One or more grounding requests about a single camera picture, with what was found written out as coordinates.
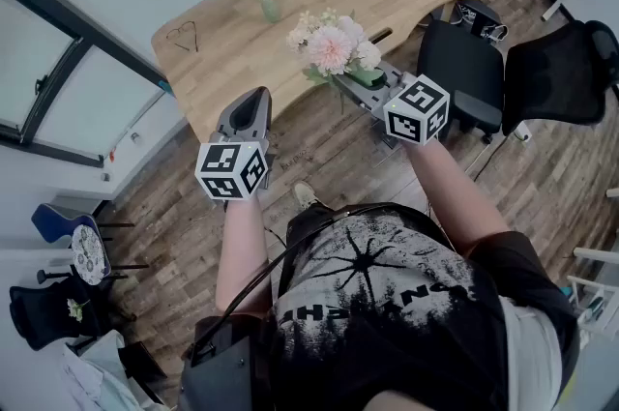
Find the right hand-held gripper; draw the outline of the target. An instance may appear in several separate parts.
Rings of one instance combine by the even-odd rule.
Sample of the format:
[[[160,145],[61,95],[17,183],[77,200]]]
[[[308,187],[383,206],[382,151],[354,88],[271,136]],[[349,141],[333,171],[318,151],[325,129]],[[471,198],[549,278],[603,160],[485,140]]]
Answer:
[[[388,147],[426,145],[448,122],[449,93],[424,74],[402,73],[388,62],[378,69],[382,75],[369,85],[348,73],[336,74],[333,82],[378,120],[373,126]]]

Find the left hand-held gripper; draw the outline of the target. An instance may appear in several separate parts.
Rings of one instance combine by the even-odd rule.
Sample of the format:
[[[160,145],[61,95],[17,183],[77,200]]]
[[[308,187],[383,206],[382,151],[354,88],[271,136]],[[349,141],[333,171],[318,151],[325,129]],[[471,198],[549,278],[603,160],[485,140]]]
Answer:
[[[275,158],[268,152],[270,124],[271,94],[264,86],[249,90],[221,112],[217,130],[200,145],[194,171],[212,200],[249,200],[268,188]]]

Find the pink flower bouquet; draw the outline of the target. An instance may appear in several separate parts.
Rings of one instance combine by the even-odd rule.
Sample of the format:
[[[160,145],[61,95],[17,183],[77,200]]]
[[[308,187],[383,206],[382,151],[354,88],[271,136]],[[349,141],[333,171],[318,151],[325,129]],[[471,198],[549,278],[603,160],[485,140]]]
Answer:
[[[302,58],[304,76],[316,85],[330,85],[341,99],[348,97],[334,84],[336,74],[348,73],[366,85],[382,75],[378,69],[381,52],[353,14],[338,15],[332,9],[321,15],[305,11],[288,32],[286,43]]]

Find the person's right forearm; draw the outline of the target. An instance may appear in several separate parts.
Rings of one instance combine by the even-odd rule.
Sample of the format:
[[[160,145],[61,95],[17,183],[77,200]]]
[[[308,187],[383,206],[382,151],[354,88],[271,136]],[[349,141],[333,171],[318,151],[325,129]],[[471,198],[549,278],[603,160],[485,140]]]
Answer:
[[[482,240],[509,230],[496,207],[438,140],[403,147],[440,225],[460,255],[469,255]]]

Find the person's left forearm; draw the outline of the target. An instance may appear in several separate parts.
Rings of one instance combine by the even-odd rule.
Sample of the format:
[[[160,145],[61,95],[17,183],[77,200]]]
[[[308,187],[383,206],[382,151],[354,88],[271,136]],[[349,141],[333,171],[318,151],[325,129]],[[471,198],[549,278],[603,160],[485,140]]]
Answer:
[[[257,196],[229,201],[217,275],[217,308],[224,312],[268,264],[264,220]]]

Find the thin-framed eyeglasses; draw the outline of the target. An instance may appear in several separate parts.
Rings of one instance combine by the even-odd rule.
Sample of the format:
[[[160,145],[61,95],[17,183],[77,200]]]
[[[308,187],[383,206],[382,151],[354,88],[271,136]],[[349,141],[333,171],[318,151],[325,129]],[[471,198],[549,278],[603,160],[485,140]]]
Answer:
[[[169,43],[186,52],[197,52],[199,50],[196,25],[192,20],[186,21],[179,27],[171,29],[167,32],[165,38]]]

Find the black office chair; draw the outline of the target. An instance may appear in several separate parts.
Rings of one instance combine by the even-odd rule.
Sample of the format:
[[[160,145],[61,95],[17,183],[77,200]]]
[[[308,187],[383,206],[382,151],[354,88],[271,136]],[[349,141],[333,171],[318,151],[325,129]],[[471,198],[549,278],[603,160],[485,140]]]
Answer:
[[[619,89],[619,40],[602,22],[575,20],[502,54],[435,21],[424,34],[417,72],[449,93],[449,119],[462,132],[478,128],[490,142],[528,120],[600,123],[606,91]]]

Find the person's beige shoe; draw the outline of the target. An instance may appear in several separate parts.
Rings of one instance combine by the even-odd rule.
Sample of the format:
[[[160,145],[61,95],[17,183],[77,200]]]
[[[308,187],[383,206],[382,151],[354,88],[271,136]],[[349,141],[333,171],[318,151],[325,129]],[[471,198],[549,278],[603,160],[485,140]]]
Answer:
[[[304,181],[294,184],[293,194],[302,210],[307,210],[310,206],[320,203],[314,189]]]

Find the black-framed window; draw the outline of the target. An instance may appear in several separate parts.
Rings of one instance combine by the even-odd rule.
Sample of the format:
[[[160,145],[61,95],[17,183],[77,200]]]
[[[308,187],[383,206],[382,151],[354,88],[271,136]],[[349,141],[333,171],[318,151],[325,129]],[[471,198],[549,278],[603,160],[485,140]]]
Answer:
[[[101,168],[165,79],[70,0],[0,0],[0,145]]]

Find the round patterned cushion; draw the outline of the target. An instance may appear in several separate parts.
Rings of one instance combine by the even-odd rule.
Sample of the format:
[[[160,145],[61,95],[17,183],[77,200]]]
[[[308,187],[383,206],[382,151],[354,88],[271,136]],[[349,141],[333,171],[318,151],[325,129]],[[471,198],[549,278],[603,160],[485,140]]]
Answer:
[[[90,285],[98,285],[105,276],[105,254],[99,234],[88,225],[79,225],[72,236],[74,268]]]

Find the blue chair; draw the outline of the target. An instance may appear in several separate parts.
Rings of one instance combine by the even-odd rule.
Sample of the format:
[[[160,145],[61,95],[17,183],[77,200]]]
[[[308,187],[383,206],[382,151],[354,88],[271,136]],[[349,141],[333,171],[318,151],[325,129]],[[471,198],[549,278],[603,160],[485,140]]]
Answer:
[[[99,234],[105,254],[105,276],[99,284],[104,280],[126,279],[128,276],[125,274],[125,271],[144,270],[149,267],[148,264],[112,265],[108,259],[105,247],[107,240],[101,234],[100,225],[90,214],[44,203],[37,207],[31,217],[31,222],[33,222],[40,235],[49,244],[56,243],[63,238],[69,238],[69,249],[72,251],[72,254],[74,230],[81,224],[92,227]],[[72,271],[79,277],[74,268],[74,255]]]

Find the person's black printed t-shirt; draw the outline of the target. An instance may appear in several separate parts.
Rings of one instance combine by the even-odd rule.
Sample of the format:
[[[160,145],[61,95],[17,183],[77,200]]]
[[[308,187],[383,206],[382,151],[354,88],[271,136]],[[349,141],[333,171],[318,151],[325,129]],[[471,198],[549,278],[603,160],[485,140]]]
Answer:
[[[266,327],[277,411],[361,411],[384,391],[435,411],[550,411],[534,391],[574,372],[574,312],[521,233],[461,256],[416,210],[315,205],[286,239]]]

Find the grey waist pack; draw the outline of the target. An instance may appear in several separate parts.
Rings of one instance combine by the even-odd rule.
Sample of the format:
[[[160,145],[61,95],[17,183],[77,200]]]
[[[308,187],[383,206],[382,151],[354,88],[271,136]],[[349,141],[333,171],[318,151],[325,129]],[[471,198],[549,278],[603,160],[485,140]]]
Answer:
[[[209,316],[184,353],[177,411],[275,411],[261,320]]]

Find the white plastic bag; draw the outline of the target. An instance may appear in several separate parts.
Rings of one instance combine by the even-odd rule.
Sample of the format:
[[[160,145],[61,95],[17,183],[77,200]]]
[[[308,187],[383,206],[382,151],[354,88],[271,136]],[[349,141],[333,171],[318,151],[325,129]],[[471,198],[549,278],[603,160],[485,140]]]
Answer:
[[[95,341],[80,356],[71,346],[64,345],[61,377],[79,411],[170,411],[127,376],[119,355],[124,347],[124,338],[115,330]]]

